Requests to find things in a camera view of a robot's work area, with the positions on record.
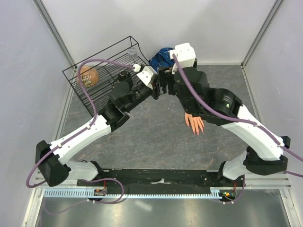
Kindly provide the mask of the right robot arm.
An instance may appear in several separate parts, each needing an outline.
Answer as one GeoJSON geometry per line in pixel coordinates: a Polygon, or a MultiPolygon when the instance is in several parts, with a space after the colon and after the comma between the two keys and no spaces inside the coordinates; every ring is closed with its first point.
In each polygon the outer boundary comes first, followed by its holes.
{"type": "Polygon", "coordinates": [[[211,88],[204,72],[194,67],[183,71],[205,105],[195,99],[181,74],[178,71],[172,73],[171,68],[159,69],[162,91],[176,95],[186,113],[229,130],[248,145],[241,155],[221,163],[217,174],[220,185],[228,186],[248,173],[272,175],[286,171],[288,159],[284,156],[284,149],[290,146],[289,137],[269,132],[230,90],[211,88]]]}

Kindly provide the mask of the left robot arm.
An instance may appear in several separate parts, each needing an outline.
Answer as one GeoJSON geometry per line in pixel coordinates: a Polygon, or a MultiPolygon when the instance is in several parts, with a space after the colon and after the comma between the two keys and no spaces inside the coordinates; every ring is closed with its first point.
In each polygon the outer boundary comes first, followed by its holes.
{"type": "Polygon", "coordinates": [[[105,98],[106,105],[91,120],[61,139],[36,145],[35,164],[50,187],[62,184],[67,179],[88,180],[93,186],[104,181],[96,162],[72,162],[71,158],[95,140],[120,128],[128,119],[128,113],[146,98],[158,99],[167,92],[166,85],[158,80],[146,86],[137,86],[128,80],[115,83],[105,98]]]}

